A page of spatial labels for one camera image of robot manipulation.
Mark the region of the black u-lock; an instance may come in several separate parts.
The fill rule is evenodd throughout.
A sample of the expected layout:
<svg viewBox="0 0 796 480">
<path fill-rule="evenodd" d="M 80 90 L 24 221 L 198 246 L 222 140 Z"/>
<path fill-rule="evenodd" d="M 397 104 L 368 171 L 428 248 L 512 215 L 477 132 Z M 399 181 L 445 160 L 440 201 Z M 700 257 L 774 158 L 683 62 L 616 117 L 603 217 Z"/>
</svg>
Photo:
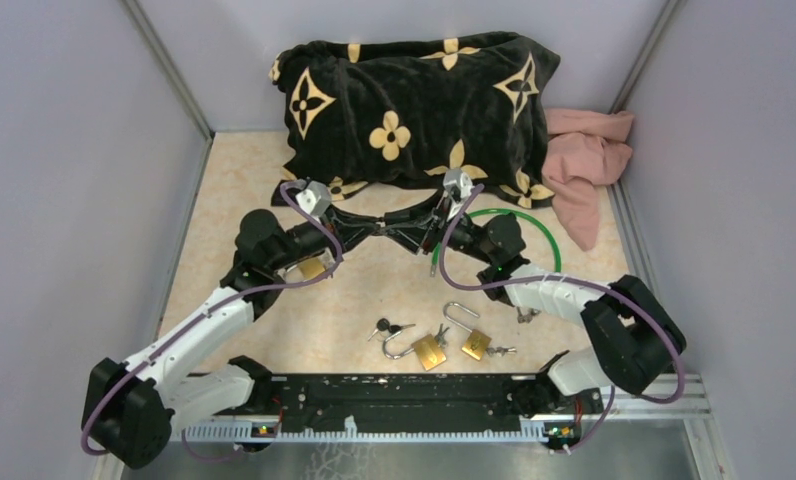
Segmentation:
<svg viewBox="0 0 796 480">
<path fill-rule="evenodd" d="M 415 218 L 403 211 L 384 213 L 379 217 L 379 232 L 378 236 L 383 236 L 382 233 L 385 229 L 405 229 L 413 230 L 416 227 Z"/>
</svg>

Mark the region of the black headed keys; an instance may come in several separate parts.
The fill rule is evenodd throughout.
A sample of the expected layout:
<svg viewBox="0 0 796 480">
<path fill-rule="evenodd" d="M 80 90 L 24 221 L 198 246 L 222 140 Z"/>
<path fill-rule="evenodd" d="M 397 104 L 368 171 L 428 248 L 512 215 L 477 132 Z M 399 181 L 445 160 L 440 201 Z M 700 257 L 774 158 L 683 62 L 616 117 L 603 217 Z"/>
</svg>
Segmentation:
<svg viewBox="0 0 796 480">
<path fill-rule="evenodd" d="M 387 338 L 393 334 L 400 333 L 404 330 L 413 328 L 414 324 L 393 324 L 387 318 L 380 318 L 374 326 L 373 331 L 368 336 L 367 341 L 371 341 L 374 337 L 380 336 Z"/>
</svg>

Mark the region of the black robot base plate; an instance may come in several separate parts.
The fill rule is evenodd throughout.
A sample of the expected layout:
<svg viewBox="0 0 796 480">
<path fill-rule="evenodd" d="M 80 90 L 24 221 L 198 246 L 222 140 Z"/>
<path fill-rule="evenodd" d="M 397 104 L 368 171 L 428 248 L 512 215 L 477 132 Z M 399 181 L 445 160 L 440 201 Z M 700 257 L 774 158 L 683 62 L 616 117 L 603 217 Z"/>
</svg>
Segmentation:
<svg viewBox="0 0 796 480">
<path fill-rule="evenodd" d="M 226 414 L 275 416 L 285 434 L 420 436 L 515 434 L 537 416 L 554 417 L 552 437 L 578 437 L 579 422 L 604 409 L 597 388 L 559 393 L 536 374 L 272 374 L 248 358 L 254 391 Z"/>
</svg>

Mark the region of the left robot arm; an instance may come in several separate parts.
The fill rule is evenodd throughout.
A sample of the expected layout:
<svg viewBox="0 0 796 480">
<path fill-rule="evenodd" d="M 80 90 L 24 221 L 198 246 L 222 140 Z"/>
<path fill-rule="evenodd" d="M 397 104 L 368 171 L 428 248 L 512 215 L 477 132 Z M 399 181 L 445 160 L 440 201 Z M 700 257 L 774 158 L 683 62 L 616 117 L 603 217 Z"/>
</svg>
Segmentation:
<svg viewBox="0 0 796 480">
<path fill-rule="evenodd" d="M 219 411 L 266 411 L 274 388 L 232 363 L 196 380 L 192 370 L 234 334 L 250 326 L 285 290 L 330 278 L 351 251 L 383 226 L 382 219 L 329 207 L 299 208 L 304 221 L 283 228 L 273 212 L 257 209 L 241 220 L 232 266 L 199 307 L 167 334 L 117 362 L 91 370 L 80 445 L 91 456 L 112 454 L 142 468 L 181 431 Z"/>
</svg>

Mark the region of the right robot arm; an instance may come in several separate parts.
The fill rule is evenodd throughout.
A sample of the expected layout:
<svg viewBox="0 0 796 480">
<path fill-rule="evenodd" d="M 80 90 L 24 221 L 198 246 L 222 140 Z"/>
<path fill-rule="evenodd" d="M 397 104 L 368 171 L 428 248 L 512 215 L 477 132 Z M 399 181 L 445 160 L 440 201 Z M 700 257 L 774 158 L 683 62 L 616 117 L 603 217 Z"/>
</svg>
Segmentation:
<svg viewBox="0 0 796 480">
<path fill-rule="evenodd" d="M 522 310 L 568 320 L 587 333 L 589 346 L 564 352 L 542 370 L 537 398 L 550 412 L 564 411 L 577 393 L 614 386 L 642 395 L 669 367 L 682 368 L 686 340 L 653 292 L 636 276 L 608 284 L 547 271 L 522 254 L 526 247 L 514 213 L 477 225 L 444 194 L 382 218 L 383 234 L 415 251 L 438 252 L 438 267 L 454 288 L 468 290 L 446 270 L 452 249 L 486 263 L 474 290 Z"/>
</svg>

